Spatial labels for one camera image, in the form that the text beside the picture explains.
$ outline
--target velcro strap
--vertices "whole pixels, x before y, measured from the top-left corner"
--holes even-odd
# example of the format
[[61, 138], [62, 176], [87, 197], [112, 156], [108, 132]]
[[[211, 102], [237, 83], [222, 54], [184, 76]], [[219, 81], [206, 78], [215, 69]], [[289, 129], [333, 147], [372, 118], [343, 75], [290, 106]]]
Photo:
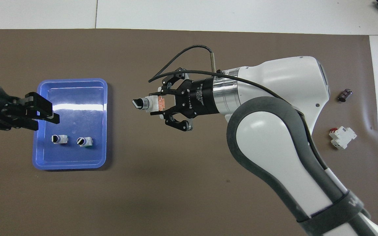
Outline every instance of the velcro strap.
[[348, 191], [337, 203], [299, 223], [309, 235], [322, 235], [350, 221], [363, 208], [363, 202], [354, 193]]

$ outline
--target small white component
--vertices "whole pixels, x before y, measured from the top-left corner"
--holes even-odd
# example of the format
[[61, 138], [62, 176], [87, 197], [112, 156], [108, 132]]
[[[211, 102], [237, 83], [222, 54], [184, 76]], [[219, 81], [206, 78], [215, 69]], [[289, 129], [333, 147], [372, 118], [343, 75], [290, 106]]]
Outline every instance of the small white component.
[[351, 128], [337, 127], [333, 128], [329, 132], [329, 136], [332, 137], [330, 143], [337, 149], [347, 148], [348, 143], [357, 137], [355, 132]]
[[88, 147], [93, 145], [93, 139], [91, 137], [79, 137], [77, 139], [77, 144], [80, 147]]
[[51, 141], [54, 144], [65, 144], [68, 142], [68, 136], [67, 135], [52, 135]]

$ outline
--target blue tray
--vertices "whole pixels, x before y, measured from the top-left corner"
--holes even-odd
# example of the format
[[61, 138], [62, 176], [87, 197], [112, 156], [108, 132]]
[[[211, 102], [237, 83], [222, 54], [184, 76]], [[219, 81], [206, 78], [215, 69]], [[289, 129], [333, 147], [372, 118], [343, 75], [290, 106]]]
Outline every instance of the blue tray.
[[[34, 132], [33, 165], [39, 170], [88, 169], [106, 161], [108, 85], [103, 79], [45, 80], [37, 93], [48, 99], [60, 123], [39, 122]], [[66, 144], [51, 136], [64, 134]], [[80, 147], [79, 137], [92, 137], [93, 146]]]

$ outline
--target brown table surface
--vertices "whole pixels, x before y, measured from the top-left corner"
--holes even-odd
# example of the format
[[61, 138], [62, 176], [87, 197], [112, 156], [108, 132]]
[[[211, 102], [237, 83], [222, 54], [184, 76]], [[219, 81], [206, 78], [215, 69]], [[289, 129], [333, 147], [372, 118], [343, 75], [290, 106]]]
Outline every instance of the brown table surface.
[[[305, 235], [277, 195], [243, 169], [226, 144], [222, 115], [192, 132], [134, 109], [156, 91], [153, 76], [181, 49], [204, 44], [217, 69], [310, 55], [331, 89], [313, 137], [324, 160], [378, 224], [378, 123], [368, 36], [125, 29], [0, 30], [0, 85], [12, 96], [46, 79], [108, 83], [108, 161], [99, 170], [43, 171], [32, 165], [33, 132], [0, 131], [0, 235]], [[177, 67], [209, 70], [194, 49]], [[346, 103], [336, 97], [345, 88]], [[328, 131], [351, 127], [346, 150]]]

